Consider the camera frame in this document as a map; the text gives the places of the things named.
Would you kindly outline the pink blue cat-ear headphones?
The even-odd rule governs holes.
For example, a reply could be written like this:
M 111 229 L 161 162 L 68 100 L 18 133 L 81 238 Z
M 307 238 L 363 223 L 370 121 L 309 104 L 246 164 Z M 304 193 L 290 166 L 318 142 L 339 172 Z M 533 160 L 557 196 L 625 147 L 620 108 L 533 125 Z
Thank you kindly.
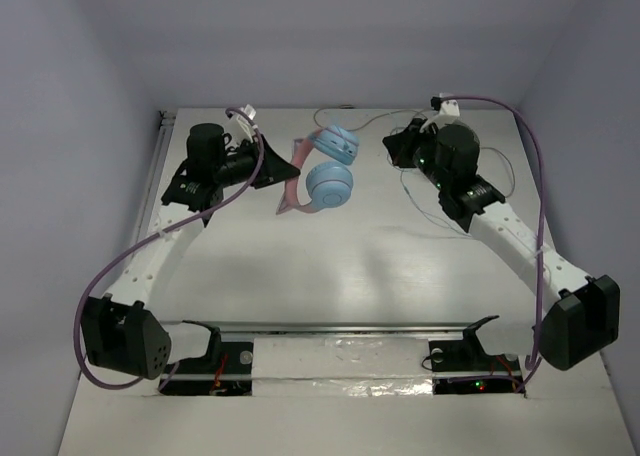
M 355 162 L 359 147 L 359 137 L 337 125 L 321 127 L 305 138 L 294 139 L 290 163 L 296 169 L 303 168 L 313 150 L 328 156 L 330 160 L 316 165 L 307 174 L 305 187 L 310 201 L 306 204 L 302 204 L 298 198 L 299 176 L 288 179 L 276 214 L 282 215 L 293 210 L 314 214 L 344 205 L 354 187 L 349 167 Z

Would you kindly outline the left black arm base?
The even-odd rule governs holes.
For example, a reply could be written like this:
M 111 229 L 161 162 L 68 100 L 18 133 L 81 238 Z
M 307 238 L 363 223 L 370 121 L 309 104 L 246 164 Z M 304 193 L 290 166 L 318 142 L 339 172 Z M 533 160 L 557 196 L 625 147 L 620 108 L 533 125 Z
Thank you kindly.
M 165 396 L 251 396 L 254 342 L 225 340 L 221 330 L 209 324 L 187 321 L 205 329 L 206 352 L 168 365 L 158 392 Z

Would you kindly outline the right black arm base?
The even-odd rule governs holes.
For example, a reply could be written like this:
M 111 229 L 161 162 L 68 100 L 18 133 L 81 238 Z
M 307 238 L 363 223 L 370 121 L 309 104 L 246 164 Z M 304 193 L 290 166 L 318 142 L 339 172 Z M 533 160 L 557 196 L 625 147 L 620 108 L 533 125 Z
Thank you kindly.
M 497 315 L 484 317 L 462 330 L 460 339 L 430 341 L 421 367 L 433 376 L 436 395 L 514 394 L 523 392 L 518 359 L 489 355 L 477 331 Z

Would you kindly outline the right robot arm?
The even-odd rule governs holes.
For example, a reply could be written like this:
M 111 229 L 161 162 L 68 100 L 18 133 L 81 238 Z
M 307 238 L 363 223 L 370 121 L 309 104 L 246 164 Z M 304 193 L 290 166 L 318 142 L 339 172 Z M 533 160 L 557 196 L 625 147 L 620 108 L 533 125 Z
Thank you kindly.
M 466 364 L 483 369 L 498 353 L 527 354 L 566 371 L 617 340 L 619 285 L 576 267 L 524 223 L 479 175 L 480 142 L 469 126 L 414 118 L 382 142 L 392 164 L 419 170 L 436 187 L 443 212 L 533 293 L 533 323 L 510 323 L 466 339 L 461 346 Z

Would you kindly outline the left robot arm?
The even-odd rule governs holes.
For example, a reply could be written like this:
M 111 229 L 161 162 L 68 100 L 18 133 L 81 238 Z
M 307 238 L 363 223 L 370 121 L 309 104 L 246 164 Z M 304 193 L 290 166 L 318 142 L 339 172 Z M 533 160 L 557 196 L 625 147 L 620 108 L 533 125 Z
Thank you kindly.
M 153 229 L 90 282 L 95 288 L 122 261 L 128 263 L 103 296 L 92 296 L 90 289 L 81 296 L 73 338 L 83 376 L 102 389 L 123 390 L 125 384 L 102 381 L 94 369 L 129 375 L 128 384 L 134 386 L 188 360 L 200 370 L 215 368 L 222 358 L 217 327 L 193 320 L 161 323 L 150 304 L 166 291 L 186 250 L 215 212 L 250 188 L 277 185 L 299 174 L 251 122 L 232 119 L 227 126 L 191 127 L 186 157 L 161 197 Z

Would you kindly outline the white foam taped block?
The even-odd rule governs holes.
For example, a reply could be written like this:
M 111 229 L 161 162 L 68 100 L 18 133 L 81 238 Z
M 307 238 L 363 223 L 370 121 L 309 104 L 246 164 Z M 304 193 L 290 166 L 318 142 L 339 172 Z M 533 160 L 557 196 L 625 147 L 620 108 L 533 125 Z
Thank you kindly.
M 421 362 L 425 339 L 387 336 L 260 337 L 254 342 L 257 397 L 413 397 L 433 394 Z

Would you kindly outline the aluminium rail left side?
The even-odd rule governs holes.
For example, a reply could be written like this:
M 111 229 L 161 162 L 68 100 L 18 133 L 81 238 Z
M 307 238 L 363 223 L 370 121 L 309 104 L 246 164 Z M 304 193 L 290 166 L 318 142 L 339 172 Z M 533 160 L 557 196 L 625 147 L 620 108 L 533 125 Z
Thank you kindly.
M 177 111 L 164 109 L 159 112 L 159 126 L 155 140 L 155 146 L 146 182 L 144 184 L 142 200 L 138 209 L 131 242 L 140 241 L 148 231 L 153 214 L 156 193 L 162 174 L 162 167 L 166 159 L 169 143 L 175 125 Z

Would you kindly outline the aluminium rail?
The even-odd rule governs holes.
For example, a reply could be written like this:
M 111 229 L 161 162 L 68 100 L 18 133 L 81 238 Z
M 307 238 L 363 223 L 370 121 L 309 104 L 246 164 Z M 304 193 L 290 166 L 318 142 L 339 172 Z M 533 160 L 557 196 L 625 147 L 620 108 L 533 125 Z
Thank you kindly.
M 153 214 L 156 193 L 162 174 L 162 167 L 166 159 L 169 143 L 175 125 L 177 111 L 164 109 L 159 112 L 159 126 L 155 140 L 155 146 L 146 182 L 144 184 L 142 200 L 138 209 L 131 242 L 140 241 L 148 231 Z
M 458 333 L 469 326 L 469 323 L 427 324 L 427 323 L 274 323 L 274 322 L 220 322 L 197 320 L 170 320 L 163 325 L 180 323 L 196 323 L 217 327 L 226 333 L 255 334 L 399 334 L 399 333 Z

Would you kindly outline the aluminium rail front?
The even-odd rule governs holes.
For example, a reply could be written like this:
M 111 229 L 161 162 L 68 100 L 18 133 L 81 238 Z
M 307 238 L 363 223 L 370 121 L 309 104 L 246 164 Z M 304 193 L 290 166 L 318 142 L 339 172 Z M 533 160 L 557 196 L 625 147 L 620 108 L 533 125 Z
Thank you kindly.
M 163 325 L 180 323 L 196 323 L 217 327 L 226 333 L 255 334 L 399 334 L 399 333 L 458 333 L 469 326 L 469 323 L 427 324 L 427 323 L 274 323 L 274 322 L 220 322 L 197 320 L 170 320 Z

